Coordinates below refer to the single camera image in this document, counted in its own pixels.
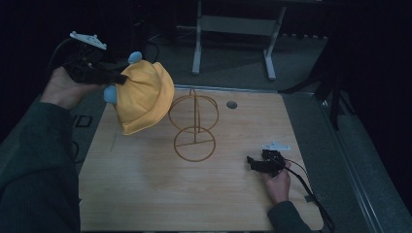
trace dark background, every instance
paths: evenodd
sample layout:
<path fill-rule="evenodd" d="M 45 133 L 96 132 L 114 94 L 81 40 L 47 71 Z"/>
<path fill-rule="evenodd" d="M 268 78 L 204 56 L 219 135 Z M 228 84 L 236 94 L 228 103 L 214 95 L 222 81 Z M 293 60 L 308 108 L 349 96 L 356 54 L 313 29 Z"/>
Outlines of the dark background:
<path fill-rule="evenodd" d="M 222 5 L 210 1 L 204 11 L 271 17 L 278 7 L 262 12 L 239 1 L 233 7 L 232 2 Z M 325 5 L 346 2 L 324 1 Z M 177 24 L 194 26 L 196 1 L 8 0 L 0 2 L 0 11 L 0 141 L 3 141 L 44 88 L 52 52 L 71 31 L 97 34 L 111 48 L 108 57 L 113 61 L 127 57 L 133 50 L 144 50 L 153 25 L 171 41 Z M 321 57 L 320 62 L 333 60 L 340 64 L 344 89 L 409 211 L 412 209 L 411 17 L 410 1 L 364 0 L 353 8 L 291 4 L 282 26 L 282 33 L 296 34 L 299 38 L 328 37 L 326 57 Z"/>

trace black controller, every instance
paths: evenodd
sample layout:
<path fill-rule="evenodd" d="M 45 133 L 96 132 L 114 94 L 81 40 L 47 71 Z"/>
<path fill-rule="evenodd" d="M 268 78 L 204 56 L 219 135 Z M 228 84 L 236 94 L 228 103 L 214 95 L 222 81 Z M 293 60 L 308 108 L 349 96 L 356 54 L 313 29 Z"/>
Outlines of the black controller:
<path fill-rule="evenodd" d="M 261 157 L 263 161 L 255 161 L 247 156 L 252 170 L 276 177 L 285 168 L 285 158 L 277 150 L 262 150 Z"/>

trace gray floor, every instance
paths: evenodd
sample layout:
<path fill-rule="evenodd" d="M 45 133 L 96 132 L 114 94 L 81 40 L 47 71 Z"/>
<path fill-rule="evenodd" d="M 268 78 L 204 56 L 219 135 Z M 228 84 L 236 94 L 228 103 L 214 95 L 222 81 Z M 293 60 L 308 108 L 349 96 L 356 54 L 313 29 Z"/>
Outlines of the gray floor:
<path fill-rule="evenodd" d="M 280 38 L 273 54 L 278 78 L 271 82 L 266 78 L 259 49 L 265 43 L 253 40 L 251 47 L 234 46 L 213 34 L 205 35 L 200 75 L 193 76 L 192 36 L 191 31 L 182 32 L 175 45 L 161 35 L 151 39 L 159 48 L 157 61 L 175 84 L 274 92 L 306 79 L 326 43 L 316 38 Z M 155 53 L 154 46 L 148 46 L 145 52 L 148 60 Z M 342 107 L 338 118 L 340 130 L 334 131 L 327 118 L 328 107 L 311 94 L 316 87 L 315 83 L 299 93 L 283 96 L 311 185 L 334 220 L 335 232 L 412 232 L 412 218 L 359 119 Z M 74 140 L 79 145 L 80 161 L 86 157 L 104 106 L 102 93 L 97 92 L 73 111 Z M 17 127 L 0 147 L 2 154 L 16 149 L 18 131 Z M 7 156 L 0 159 L 0 165 L 5 164 Z"/>

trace wire hat stand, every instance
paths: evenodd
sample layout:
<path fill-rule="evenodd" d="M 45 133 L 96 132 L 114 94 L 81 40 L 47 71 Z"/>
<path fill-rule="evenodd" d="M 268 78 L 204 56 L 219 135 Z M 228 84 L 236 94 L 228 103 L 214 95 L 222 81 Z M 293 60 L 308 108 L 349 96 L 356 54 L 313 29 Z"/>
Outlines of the wire hat stand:
<path fill-rule="evenodd" d="M 175 109 L 175 107 L 179 104 L 181 104 L 184 101 L 193 101 L 193 120 L 192 120 L 192 125 L 190 126 L 180 126 L 175 120 L 172 119 L 172 112 Z M 200 104 L 199 100 L 202 100 L 202 103 L 205 100 L 205 103 L 210 103 L 215 111 L 216 111 L 216 119 L 212 121 L 211 125 L 206 127 L 202 125 L 202 120 L 201 120 L 201 113 L 200 113 Z M 206 159 L 208 159 L 212 154 L 215 152 L 216 149 L 216 138 L 215 136 L 210 132 L 210 130 L 216 126 L 219 120 L 219 110 L 218 110 L 218 104 L 214 99 L 212 99 L 209 96 L 206 95 L 197 95 L 196 91 L 191 88 L 189 91 L 189 95 L 182 96 L 178 99 L 176 99 L 169 110 L 168 113 L 170 122 L 177 128 L 179 129 L 179 133 L 175 136 L 175 140 L 173 143 L 173 147 L 175 152 L 183 158 L 185 161 L 188 162 L 201 162 Z M 185 142 L 180 142 L 180 138 L 182 138 L 183 135 L 189 134 L 190 139 L 186 140 Z M 182 152 L 182 148 L 184 147 L 190 147 L 190 146 L 196 146 L 196 145 L 204 145 L 204 144 L 213 144 L 211 147 L 211 151 L 206 155 L 203 156 L 202 158 L 190 158 L 193 156 L 193 154 L 184 154 Z"/>

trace wooden table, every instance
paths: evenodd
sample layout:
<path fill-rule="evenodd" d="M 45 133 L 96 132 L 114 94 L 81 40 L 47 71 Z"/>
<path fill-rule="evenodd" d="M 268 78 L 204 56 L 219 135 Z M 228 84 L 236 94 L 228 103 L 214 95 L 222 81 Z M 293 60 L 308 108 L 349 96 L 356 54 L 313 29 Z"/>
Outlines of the wooden table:
<path fill-rule="evenodd" d="M 217 125 L 210 129 L 216 150 L 202 162 L 185 161 L 174 151 L 179 129 L 168 116 L 153 127 L 123 136 L 113 106 L 106 107 L 80 174 L 83 231 L 273 229 L 266 216 L 270 200 L 246 156 L 260 160 L 261 146 L 276 141 L 291 146 L 291 150 L 282 150 L 282 155 L 304 167 L 282 96 L 196 93 L 213 98 L 220 113 Z M 188 94 L 188 90 L 176 90 L 175 99 Z M 228 101 L 235 101 L 237 108 L 228 108 Z M 216 111 L 203 100 L 199 106 L 201 124 L 207 128 L 216 119 Z M 179 125 L 191 125 L 193 101 L 176 106 L 171 116 Z M 205 143 L 183 152 L 187 157 L 201 158 L 212 147 L 213 143 Z M 300 168 L 293 165 L 291 169 L 307 181 Z M 306 195 L 298 179 L 292 177 L 291 201 L 304 221 L 319 230 L 324 225 L 319 209 L 305 201 Z"/>

